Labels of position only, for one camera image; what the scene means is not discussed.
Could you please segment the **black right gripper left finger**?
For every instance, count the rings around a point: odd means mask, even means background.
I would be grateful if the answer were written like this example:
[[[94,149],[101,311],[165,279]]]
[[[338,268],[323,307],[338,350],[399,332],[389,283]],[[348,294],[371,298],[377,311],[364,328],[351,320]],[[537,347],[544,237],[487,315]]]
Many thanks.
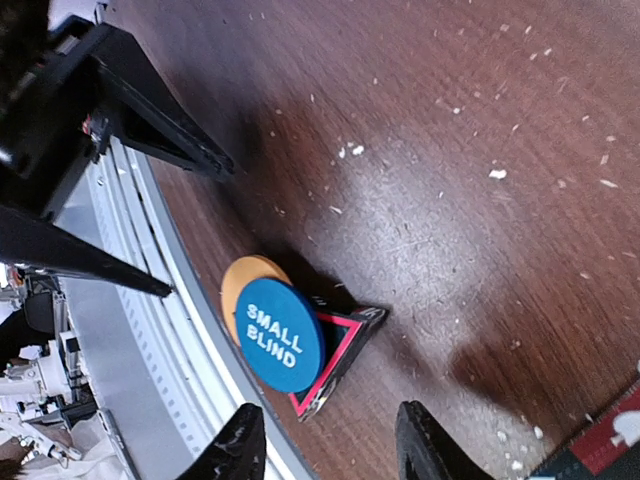
[[[262,480],[266,433],[261,407],[242,404],[178,480]]]

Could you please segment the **red black poker mat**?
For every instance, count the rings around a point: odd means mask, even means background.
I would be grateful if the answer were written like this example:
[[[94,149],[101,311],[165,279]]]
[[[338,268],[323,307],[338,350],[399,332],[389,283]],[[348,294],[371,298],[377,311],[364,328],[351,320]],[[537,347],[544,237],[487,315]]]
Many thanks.
[[[639,382],[530,475],[532,479],[637,480]]]

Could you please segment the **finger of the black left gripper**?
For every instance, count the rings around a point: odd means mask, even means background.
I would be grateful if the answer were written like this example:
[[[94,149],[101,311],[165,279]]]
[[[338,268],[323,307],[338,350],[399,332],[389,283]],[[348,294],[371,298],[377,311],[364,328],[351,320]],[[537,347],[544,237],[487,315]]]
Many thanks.
[[[166,297],[172,287],[26,211],[1,207],[1,261]]]
[[[130,33],[108,24],[94,61],[112,135],[156,159],[206,176],[230,176],[234,163],[173,96]]]

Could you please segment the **black red triangular all-in marker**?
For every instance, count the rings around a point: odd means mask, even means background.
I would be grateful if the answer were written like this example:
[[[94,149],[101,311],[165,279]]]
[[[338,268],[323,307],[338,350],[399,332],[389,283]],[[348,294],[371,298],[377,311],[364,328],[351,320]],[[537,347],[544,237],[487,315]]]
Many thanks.
[[[375,305],[357,305],[350,311],[336,309],[318,296],[312,298],[312,305],[323,330],[326,365],[311,387],[289,394],[299,422],[307,421],[322,409],[390,313],[389,309]]]

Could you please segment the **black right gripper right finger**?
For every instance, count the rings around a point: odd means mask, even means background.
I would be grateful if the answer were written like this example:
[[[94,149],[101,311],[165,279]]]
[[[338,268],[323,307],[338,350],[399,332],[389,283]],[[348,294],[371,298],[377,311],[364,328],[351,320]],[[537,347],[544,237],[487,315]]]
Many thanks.
[[[419,401],[403,401],[395,422],[400,479],[493,480]]]

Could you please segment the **aluminium front table rail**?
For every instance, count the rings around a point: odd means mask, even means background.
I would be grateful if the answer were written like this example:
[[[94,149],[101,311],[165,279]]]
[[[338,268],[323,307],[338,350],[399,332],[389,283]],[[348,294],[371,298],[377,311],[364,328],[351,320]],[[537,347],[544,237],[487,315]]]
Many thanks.
[[[311,478],[221,325],[147,157],[113,141],[57,223],[173,287],[160,298],[101,281],[61,282],[95,398],[118,428],[135,476],[174,478],[251,402],[265,415],[267,477]]]

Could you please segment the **blue small blind button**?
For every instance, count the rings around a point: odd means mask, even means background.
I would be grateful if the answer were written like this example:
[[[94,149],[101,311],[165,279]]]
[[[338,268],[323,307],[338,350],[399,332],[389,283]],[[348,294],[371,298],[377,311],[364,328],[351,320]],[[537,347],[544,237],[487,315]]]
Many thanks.
[[[236,327],[247,363],[274,390],[304,391],[324,368],[326,344],[317,315],[283,281],[259,278],[247,284],[238,297]]]

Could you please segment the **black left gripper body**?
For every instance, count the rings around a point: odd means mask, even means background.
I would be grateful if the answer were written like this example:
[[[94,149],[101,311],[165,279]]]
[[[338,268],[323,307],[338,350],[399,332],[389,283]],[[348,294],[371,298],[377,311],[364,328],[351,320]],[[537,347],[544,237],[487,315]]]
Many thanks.
[[[1,217],[53,220],[97,149],[83,124],[100,101],[94,55],[107,23],[48,28],[46,1],[1,4]]]

